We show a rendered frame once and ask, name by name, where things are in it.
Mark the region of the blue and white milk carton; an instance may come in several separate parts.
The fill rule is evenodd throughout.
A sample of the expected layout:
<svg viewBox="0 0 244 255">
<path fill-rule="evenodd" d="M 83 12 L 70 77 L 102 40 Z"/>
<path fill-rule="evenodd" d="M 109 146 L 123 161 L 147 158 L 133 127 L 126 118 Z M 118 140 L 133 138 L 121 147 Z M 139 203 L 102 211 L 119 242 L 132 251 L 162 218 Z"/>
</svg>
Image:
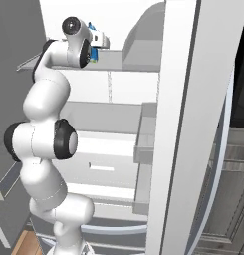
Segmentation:
<svg viewBox="0 0 244 255">
<path fill-rule="evenodd" d="M 91 30 L 93 39 L 91 42 L 91 57 L 90 60 L 93 63 L 96 63 L 98 61 L 98 46 L 100 45 L 100 36 L 99 32 L 96 30 L 96 28 L 92 25 L 92 23 L 88 24 L 88 28 Z"/>
</svg>

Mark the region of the grey fridge shelf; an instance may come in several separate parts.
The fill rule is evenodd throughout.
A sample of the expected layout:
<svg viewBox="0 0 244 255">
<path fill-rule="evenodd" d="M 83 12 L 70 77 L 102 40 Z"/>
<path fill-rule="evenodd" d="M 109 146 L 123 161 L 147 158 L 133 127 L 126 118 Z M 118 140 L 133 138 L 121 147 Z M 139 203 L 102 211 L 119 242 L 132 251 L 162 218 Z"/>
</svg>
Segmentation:
<svg viewBox="0 0 244 255">
<path fill-rule="evenodd" d="M 17 66 L 16 71 L 33 70 L 40 54 L 28 59 Z M 56 66 L 58 70 L 78 70 L 77 68 Z M 154 64 L 132 64 L 131 66 L 122 63 L 122 51 L 99 50 L 99 60 L 96 63 L 89 62 L 83 71 L 108 71 L 108 72 L 150 72 L 160 71 L 160 60 Z"/>
</svg>

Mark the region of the large grey door bin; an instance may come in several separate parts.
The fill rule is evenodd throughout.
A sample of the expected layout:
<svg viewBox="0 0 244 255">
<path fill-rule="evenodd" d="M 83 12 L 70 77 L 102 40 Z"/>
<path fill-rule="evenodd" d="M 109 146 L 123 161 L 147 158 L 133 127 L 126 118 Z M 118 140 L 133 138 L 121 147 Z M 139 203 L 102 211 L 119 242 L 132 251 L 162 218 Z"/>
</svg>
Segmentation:
<svg viewBox="0 0 244 255">
<path fill-rule="evenodd" d="M 135 72 L 160 70 L 165 2 L 149 7 L 130 30 L 122 49 L 122 69 Z"/>
</svg>

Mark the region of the white fridge door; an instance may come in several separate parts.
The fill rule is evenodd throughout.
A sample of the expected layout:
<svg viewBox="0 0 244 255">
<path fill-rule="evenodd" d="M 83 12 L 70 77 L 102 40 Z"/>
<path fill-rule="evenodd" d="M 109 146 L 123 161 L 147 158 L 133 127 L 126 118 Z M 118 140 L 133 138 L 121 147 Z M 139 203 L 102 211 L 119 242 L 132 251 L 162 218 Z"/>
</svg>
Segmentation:
<svg viewBox="0 0 244 255">
<path fill-rule="evenodd" d="M 184 255 L 244 0 L 166 0 L 145 255 Z"/>
</svg>

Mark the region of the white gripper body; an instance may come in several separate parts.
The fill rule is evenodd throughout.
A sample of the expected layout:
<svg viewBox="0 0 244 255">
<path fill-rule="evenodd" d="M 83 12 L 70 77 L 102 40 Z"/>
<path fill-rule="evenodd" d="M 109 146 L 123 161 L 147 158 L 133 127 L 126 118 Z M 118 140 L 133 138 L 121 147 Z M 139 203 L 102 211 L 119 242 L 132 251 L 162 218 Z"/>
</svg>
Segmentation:
<svg viewBox="0 0 244 255">
<path fill-rule="evenodd" d="M 110 39 L 103 32 L 93 30 L 92 35 L 93 35 L 91 43 L 92 47 L 100 49 L 108 49 L 110 47 Z"/>
</svg>

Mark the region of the white fridge drawer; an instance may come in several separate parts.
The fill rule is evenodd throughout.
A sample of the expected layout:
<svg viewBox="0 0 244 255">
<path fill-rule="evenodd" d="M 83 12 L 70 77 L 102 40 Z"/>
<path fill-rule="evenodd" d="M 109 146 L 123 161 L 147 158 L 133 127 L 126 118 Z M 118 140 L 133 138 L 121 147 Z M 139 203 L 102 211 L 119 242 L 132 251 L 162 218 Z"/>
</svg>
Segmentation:
<svg viewBox="0 0 244 255">
<path fill-rule="evenodd" d="M 133 162 L 134 134 L 79 131 L 79 144 L 70 159 L 56 161 L 68 189 L 91 197 L 133 201 L 138 164 Z M 89 169 L 112 166 L 115 171 Z"/>
</svg>

